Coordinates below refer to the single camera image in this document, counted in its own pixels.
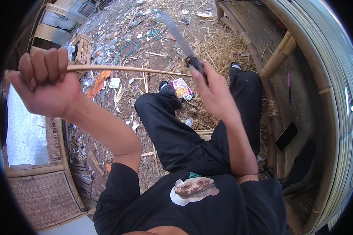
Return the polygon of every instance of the knife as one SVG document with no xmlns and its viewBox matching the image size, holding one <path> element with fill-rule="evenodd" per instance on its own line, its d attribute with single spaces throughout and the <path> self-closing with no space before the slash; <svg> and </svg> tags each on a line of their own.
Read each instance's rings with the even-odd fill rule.
<svg viewBox="0 0 353 235">
<path fill-rule="evenodd" d="M 165 22 L 166 26 L 170 29 L 171 34 L 175 37 L 175 39 L 176 39 L 178 45 L 180 46 L 180 48 L 182 49 L 183 53 L 187 57 L 186 67 L 187 68 L 190 66 L 195 67 L 204 76 L 205 81 L 208 83 L 207 75 L 204 72 L 204 68 L 202 67 L 197 56 L 191 50 L 191 47 L 185 41 L 183 35 L 177 29 L 175 22 L 171 19 L 169 14 L 167 14 L 166 12 L 159 12 L 159 13 L 161 15 L 161 18 Z"/>
</svg>

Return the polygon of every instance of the black sneaker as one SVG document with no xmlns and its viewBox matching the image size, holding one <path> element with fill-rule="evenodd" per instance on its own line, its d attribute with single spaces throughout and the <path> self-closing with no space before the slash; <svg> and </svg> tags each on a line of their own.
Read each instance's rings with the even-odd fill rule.
<svg viewBox="0 0 353 235">
<path fill-rule="evenodd" d="M 238 63 L 235 63 L 235 62 L 231 62 L 230 67 L 231 68 L 239 68 L 241 71 L 243 71 L 242 68 L 240 67 L 240 65 Z"/>
<path fill-rule="evenodd" d="M 160 83 L 160 93 L 174 93 L 175 94 L 175 97 L 176 99 L 178 100 L 178 107 L 176 109 L 181 109 L 182 108 L 182 101 L 180 101 L 180 99 L 178 99 L 177 97 L 177 93 L 175 92 L 173 86 L 170 84 L 169 81 L 162 81 Z"/>
</svg>

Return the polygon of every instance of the smartphone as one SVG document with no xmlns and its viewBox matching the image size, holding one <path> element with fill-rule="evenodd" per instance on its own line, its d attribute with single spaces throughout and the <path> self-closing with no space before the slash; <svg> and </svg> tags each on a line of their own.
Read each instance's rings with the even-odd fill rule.
<svg viewBox="0 0 353 235">
<path fill-rule="evenodd" d="M 277 148 L 282 152 L 298 133 L 294 123 L 291 123 L 275 141 Z"/>
</svg>

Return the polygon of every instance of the snack wrapper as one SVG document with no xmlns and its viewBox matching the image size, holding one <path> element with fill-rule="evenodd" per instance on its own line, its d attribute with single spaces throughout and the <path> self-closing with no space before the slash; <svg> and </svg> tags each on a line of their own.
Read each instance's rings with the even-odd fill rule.
<svg viewBox="0 0 353 235">
<path fill-rule="evenodd" d="M 183 78 L 178 78 L 174 81 L 171 81 L 170 84 L 174 87 L 178 98 L 186 98 L 187 96 L 190 97 L 190 99 L 192 98 L 193 92 L 187 83 L 183 80 Z"/>
</svg>

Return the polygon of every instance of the black t-shirt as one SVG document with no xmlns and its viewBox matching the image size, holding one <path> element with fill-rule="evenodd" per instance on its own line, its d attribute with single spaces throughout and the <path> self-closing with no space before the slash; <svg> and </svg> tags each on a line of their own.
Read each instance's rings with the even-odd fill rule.
<svg viewBox="0 0 353 235">
<path fill-rule="evenodd" d="M 138 176 L 114 163 L 99 197 L 94 226 L 99 235 L 175 226 L 189 235 L 285 233 L 287 215 L 276 178 L 238 184 L 224 174 L 175 172 L 140 196 Z"/>
</svg>

